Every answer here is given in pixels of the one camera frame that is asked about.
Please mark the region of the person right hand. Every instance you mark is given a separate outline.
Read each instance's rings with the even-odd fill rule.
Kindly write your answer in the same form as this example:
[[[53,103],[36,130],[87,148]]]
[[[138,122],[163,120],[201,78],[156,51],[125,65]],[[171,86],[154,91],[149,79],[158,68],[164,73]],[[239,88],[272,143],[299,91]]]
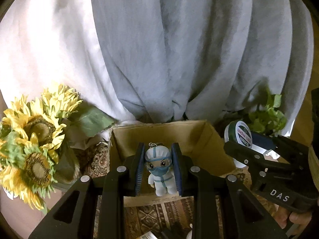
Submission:
[[[298,227],[292,232],[293,235],[298,235],[305,227],[309,224],[312,218],[311,212],[306,212],[302,214],[298,214],[296,212],[290,212],[283,207],[279,207],[277,212],[274,215],[275,221],[279,224],[279,226],[284,229],[287,225],[287,220],[290,222],[297,224]]]

